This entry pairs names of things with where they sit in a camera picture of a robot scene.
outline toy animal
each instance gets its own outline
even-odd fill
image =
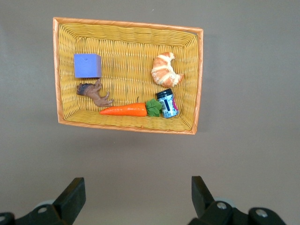
[[[95,84],[92,83],[80,83],[77,86],[77,95],[83,95],[90,97],[96,106],[111,106],[113,99],[108,101],[109,92],[104,97],[101,97],[99,94],[99,90],[102,88],[101,78],[99,78]]]

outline gray floor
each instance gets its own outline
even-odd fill
[[[83,176],[75,225],[185,225],[191,176],[243,212],[300,224],[300,1],[0,1],[0,212],[21,217]],[[204,29],[196,135],[57,123],[54,16]]]

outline jar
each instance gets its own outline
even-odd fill
[[[158,102],[161,103],[163,116],[170,118],[178,115],[179,110],[176,106],[174,95],[171,88],[156,94]]]

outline purple block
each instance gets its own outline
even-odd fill
[[[101,56],[97,54],[74,54],[76,78],[101,77]]]

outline croissant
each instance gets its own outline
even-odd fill
[[[171,88],[178,84],[183,74],[176,74],[171,66],[171,60],[175,59],[172,52],[165,52],[157,56],[153,61],[151,71],[155,83]]]

